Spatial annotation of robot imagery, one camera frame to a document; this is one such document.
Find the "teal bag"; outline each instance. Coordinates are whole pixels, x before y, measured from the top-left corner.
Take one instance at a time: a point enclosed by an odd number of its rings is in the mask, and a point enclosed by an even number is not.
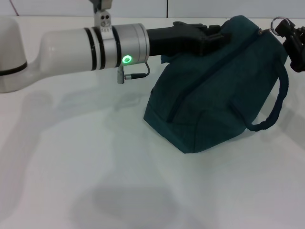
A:
[[[222,26],[231,42],[209,55],[172,58],[151,92],[144,120],[184,153],[201,152],[246,128],[266,130],[279,117],[288,91],[287,59],[270,32],[244,16]],[[270,116],[253,125],[275,82],[280,91]]]

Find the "key ring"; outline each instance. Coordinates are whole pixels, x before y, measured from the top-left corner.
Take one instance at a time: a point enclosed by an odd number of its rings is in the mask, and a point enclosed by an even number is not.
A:
[[[274,21],[277,20],[277,19],[283,19],[283,20],[285,20],[285,21],[288,23],[289,26],[290,26],[290,21],[289,21],[288,18],[285,18],[285,17],[276,17],[276,18],[274,18],[274,19],[272,20],[271,26],[270,26],[271,31],[272,31],[272,33],[273,33],[274,35],[280,36],[280,35],[275,31],[275,29],[273,28],[273,23],[274,23]]]

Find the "bag handle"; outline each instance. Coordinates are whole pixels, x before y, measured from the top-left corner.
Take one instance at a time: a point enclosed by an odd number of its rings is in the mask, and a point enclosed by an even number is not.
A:
[[[258,132],[260,130],[266,130],[266,129],[272,127],[276,123],[276,121],[280,115],[280,112],[281,112],[281,109],[283,106],[283,101],[286,98],[287,93],[288,93],[289,79],[288,79],[288,74],[286,73],[286,69],[284,68],[284,66],[281,63],[276,64],[276,66],[274,66],[274,68],[277,71],[278,76],[279,76],[278,78],[280,80],[280,91],[277,96],[275,105],[272,109],[272,112],[270,113],[269,117],[265,121],[263,121],[259,124],[256,124],[256,125],[248,122],[245,119],[245,116],[243,115],[244,112],[243,112],[242,106],[238,103],[238,101],[236,99],[231,100],[231,107],[234,109],[235,112],[237,112],[241,116],[241,118],[243,119],[244,124],[248,130],[255,131],[255,132]]]

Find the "green led light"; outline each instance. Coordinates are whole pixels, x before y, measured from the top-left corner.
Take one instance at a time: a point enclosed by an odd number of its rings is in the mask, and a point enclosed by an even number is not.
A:
[[[132,61],[132,57],[127,55],[123,57],[123,63],[130,63]]]

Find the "white wall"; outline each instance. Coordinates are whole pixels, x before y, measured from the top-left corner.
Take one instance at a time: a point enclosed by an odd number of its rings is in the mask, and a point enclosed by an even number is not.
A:
[[[89,0],[12,0],[20,16],[91,16]],[[166,0],[113,0],[113,17],[166,17]],[[0,0],[0,14],[14,15],[9,0]]]
[[[305,18],[304,0],[168,0],[169,17]]]

